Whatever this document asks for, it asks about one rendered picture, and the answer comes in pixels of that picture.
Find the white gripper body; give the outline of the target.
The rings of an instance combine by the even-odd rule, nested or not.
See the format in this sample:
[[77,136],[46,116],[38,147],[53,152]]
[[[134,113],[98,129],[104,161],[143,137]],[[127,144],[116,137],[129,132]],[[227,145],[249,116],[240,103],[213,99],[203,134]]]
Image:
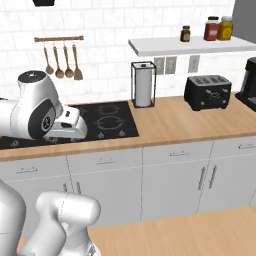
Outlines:
[[87,135],[87,126],[84,119],[78,116],[72,118],[58,118],[45,137],[84,139]]

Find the black toaster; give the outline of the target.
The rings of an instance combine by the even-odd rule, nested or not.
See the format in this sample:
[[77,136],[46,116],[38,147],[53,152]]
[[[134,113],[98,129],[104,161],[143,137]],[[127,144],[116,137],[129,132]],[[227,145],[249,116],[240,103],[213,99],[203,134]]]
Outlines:
[[229,104],[232,83],[221,75],[189,76],[184,100],[193,111],[225,109]]

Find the black hob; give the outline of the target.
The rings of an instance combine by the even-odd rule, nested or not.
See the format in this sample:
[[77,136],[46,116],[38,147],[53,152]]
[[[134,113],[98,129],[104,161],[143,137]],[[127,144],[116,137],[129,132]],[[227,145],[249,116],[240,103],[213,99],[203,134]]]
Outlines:
[[75,105],[75,108],[80,110],[80,115],[88,128],[87,136],[84,139],[49,137],[40,140],[27,140],[1,137],[0,150],[139,136],[127,101],[78,104]]

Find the grey drawer front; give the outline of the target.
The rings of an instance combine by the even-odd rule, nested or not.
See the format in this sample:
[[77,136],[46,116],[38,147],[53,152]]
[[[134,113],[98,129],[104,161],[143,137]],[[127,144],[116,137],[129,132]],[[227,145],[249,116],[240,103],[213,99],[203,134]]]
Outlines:
[[[24,168],[37,168],[37,172],[16,174],[16,171]],[[68,174],[65,156],[34,158],[17,161],[0,162],[0,178],[4,181],[21,181],[39,179]]]
[[256,148],[239,149],[240,144],[256,144],[256,136],[215,140],[211,152],[212,158],[256,154]]
[[[212,141],[160,145],[143,149],[143,165],[161,165],[208,159],[212,149]],[[171,157],[172,152],[189,152],[187,156]]]
[[[113,159],[116,164],[97,165],[97,161]],[[142,165],[142,149],[125,149],[68,155],[71,174],[129,169]]]

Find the wooden spatula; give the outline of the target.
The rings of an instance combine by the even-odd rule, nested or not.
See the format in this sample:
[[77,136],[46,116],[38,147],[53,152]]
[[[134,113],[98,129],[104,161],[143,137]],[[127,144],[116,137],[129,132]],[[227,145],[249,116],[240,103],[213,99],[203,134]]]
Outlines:
[[75,45],[72,45],[72,50],[73,50],[73,55],[74,55],[74,60],[75,60],[74,79],[75,80],[82,80],[83,79],[83,75],[82,75],[81,70],[78,67],[77,50],[76,50],[76,46]]

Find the wooden spoon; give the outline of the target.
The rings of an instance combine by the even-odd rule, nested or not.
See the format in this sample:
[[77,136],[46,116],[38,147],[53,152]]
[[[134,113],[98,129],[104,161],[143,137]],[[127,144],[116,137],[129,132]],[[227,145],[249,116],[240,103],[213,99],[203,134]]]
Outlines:
[[49,75],[52,75],[54,73],[54,69],[51,67],[51,65],[49,63],[48,53],[47,53],[47,49],[45,46],[43,47],[43,50],[44,50],[44,55],[45,55],[46,63],[47,63],[46,73]]
[[54,57],[55,57],[55,60],[56,60],[56,65],[57,65],[57,69],[55,71],[55,76],[59,79],[62,79],[64,77],[64,72],[60,69],[59,59],[58,59],[58,52],[57,52],[57,47],[56,46],[53,47],[53,52],[54,52]]
[[74,72],[73,72],[73,70],[69,66],[68,51],[67,51],[67,47],[66,46],[63,46],[63,51],[64,51],[65,61],[66,61],[65,76],[67,78],[72,78],[74,76]]

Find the grey cupboard door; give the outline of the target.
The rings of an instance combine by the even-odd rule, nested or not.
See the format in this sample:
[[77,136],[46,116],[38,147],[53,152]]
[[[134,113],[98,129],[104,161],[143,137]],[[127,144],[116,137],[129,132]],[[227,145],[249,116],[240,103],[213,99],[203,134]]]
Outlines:
[[94,227],[140,221],[142,168],[72,174],[74,192],[80,182],[81,194],[97,199],[101,214]]
[[208,161],[192,161],[143,168],[142,220],[190,215],[197,211],[201,170]]
[[[213,186],[209,181],[217,171]],[[256,190],[256,154],[212,159],[204,179],[198,213],[248,207]]]
[[44,191],[63,191],[64,183],[67,185],[68,192],[73,192],[69,176],[8,182],[8,185],[20,193],[26,203],[23,237],[29,238],[37,226],[36,202],[39,195]]

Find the white paper towel roll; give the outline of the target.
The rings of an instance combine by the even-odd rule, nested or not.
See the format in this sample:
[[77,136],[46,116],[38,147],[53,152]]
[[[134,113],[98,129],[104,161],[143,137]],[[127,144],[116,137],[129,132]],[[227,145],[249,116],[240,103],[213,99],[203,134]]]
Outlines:
[[138,69],[135,74],[135,104],[138,107],[147,107],[151,100],[152,70]]

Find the black range hood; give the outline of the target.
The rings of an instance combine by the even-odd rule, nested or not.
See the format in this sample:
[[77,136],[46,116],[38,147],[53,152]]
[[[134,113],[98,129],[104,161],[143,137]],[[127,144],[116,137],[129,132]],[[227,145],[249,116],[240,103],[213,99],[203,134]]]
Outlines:
[[36,7],[54,6],[55,0],[32,0]]

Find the red jar with black lid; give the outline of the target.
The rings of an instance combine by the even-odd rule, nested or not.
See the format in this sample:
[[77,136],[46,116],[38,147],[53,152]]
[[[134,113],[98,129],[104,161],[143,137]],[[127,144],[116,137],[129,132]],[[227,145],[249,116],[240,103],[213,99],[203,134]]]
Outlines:
[[219,26],[218,16],[209,16],[205,24],[204,39],[206,41],[215,41],[217,39]]

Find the yellow jar with grey lid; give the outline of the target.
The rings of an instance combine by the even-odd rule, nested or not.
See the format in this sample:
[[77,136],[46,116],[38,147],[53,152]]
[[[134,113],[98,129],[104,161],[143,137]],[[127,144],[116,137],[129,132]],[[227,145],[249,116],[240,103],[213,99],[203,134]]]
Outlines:
[[218,26],[217,39],[221,41],[229,40],[232,35],[232,29],[233,29],[232,17],[223,16]]

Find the black coffee machine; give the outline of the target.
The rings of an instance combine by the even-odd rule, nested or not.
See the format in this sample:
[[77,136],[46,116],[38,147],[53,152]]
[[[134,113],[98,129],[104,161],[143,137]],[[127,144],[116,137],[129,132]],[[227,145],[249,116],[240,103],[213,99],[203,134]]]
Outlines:
[[235,97],[256,112],[256,57],[247,60],[242,87]]

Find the wooden utensil rail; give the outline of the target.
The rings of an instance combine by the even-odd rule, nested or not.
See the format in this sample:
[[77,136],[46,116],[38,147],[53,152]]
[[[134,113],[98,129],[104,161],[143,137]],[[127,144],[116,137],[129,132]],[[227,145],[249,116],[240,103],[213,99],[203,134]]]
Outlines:
[[64,36],[64,37],[34,37],[35,42],[56,42],[56,41],[77,41],[84,40],[84,36]]

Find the grey wall outlet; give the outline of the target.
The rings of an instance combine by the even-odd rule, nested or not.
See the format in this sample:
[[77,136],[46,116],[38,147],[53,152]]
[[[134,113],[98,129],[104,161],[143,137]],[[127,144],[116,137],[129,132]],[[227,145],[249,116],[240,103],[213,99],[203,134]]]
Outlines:
[[189,73],[197,73],[198,67],[199,67],[199,62],[200,62],[199,55],[191,55],[189,58],[188,72]]
[[155,57],[154,58],[154,64],[156,66],[156,74],[157,75],[163,75],[164,74],[164,57]]
[[176,62],[177,62],[176,56],[166,58],[166,65],[165,65],[165,73],[166,74],[174,74],[175,73]]

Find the white wall shelf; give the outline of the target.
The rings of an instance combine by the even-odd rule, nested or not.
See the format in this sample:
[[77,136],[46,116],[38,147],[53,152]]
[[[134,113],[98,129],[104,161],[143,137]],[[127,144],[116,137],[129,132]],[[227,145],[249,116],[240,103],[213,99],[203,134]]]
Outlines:
[[181,42],[178,37],[142,38],[129,39],[128,43],[138,57],[256,51],[256,44],[236,37],[229,41],[205,41],[196,36],[189,42]]

